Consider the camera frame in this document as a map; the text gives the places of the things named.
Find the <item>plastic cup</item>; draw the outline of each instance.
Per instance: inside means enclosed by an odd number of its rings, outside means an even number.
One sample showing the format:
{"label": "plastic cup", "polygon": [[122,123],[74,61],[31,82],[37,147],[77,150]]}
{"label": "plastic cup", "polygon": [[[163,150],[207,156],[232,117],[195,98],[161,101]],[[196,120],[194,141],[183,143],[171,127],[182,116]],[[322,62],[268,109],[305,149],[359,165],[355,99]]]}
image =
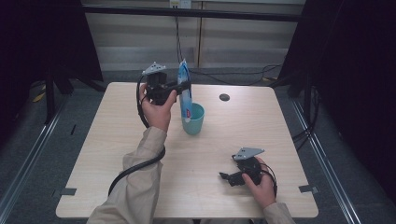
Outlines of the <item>plastic cup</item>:
{"label": "plastic cup", "polygon": [[190,135],[198,134],[202,129],[202,123],[204,122],[205,110],[201,105],[192,103],[192,116],[190,122],[186,122],[185,119],[181,118],[183,123],[184,132]]}

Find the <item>small round object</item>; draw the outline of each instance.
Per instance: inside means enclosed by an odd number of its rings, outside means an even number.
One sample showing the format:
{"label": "small round object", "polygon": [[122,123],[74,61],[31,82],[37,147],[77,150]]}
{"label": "small round object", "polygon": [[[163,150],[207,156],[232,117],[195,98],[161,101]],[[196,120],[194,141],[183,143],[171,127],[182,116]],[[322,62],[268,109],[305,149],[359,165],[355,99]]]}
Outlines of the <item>small round object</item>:
{"label": "small round object", "polygon": [[221,101],[229,101],[230,100],[230,96],[225,93],[221,94],[219,98]]}

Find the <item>dark backdrop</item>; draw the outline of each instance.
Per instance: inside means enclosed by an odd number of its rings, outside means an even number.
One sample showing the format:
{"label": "dark backdrop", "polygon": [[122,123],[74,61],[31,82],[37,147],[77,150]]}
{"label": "dark backdrop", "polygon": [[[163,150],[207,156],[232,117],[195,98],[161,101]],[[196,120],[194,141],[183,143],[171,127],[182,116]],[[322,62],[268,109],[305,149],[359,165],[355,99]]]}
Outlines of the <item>dark backdrop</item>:
{"label": "dark backdrop", "polygon": [[307,0],[279,78],[316,85],[340,134],[396,202],[394,1]]}
{"label": "dark backdrop", "polygon": [[3,1],[0,7],[2,141],[12,133],[31,84],[44,80],[52,66],[63,65],[81,76],[102,80],[85,14],[47,8],[55,4],[81,5],[79,0],[36,0]]}

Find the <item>finger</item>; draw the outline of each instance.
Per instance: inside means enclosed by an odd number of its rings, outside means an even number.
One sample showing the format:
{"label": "finger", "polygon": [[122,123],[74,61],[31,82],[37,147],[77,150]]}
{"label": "finger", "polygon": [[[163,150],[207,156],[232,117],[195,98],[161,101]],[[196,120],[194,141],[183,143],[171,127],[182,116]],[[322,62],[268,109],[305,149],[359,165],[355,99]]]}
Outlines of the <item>finger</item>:
{"label": "finger", "polygon": [[245,184],[250,189],[250,191],[253,191],[257,188],[256,184],[253,182],[253,180],[251,180],[250,176],[248,176],[247,174],[242,174],[242,178],[244,178]]}
{"label": "finger", "polygon": [[266,166],[265,162],[262,160],[262,158],[260,157],[255,157],[257,159],[257,161],[259,161],[260,165],[262,166],[262,169],[264,171],[268,171],[268,167]]}
{"label": "finger", "polygon": [[173,103],[175,102],[177,97],[176,91],[171,91],[171,93],[168,96],[168,99],[166,100],[165,104],[163,104],[164,108],[167,110],[170,110]]}
{"label": "finger", "polygon": [[262,174],[261,185],[271,185],[273,183],[271,177],[268,174]]}
{"label": "finger", "polygon": [[146,96],[146,94],[145,94],[145,90],[146,90],[146,87],[147,87],[147,83],[143,83],[140,87],[139,87],[139,99],[140,99],[140,101],[142,101],[144,98],[145,98],[145,96]]}

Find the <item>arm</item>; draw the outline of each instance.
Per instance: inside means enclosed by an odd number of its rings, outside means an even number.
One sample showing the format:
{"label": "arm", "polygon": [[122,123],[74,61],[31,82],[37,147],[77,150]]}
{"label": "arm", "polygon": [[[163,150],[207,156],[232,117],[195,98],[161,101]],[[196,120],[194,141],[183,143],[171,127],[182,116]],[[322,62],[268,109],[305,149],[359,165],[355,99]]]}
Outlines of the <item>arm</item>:
{"label": "arm", "polygon": [[[135,152],[123,157],[123,168],[148,161],[162,150],[171,119],[170,109],[176,100],[172,91],[164,105],[153,105],[140,88],[140,100],[149,128]],[[88,223],[151,223],[158,201],[162,164],[154,163],[121,179],[105,203],[95,208]]]}
{"label": "arm", "polygon": [[[262,169],[268,171],[268,168],[262,165]],[[242,177],[253,194],[256,202],[262,207],[265,220],[268,224],[293,224],[295,223],[291,218],[288,207],[284,203],[277,203],[275,199],[273,182],[270,176],[263,175],[262,182],[256,186],[247,174],[242,174]]]}

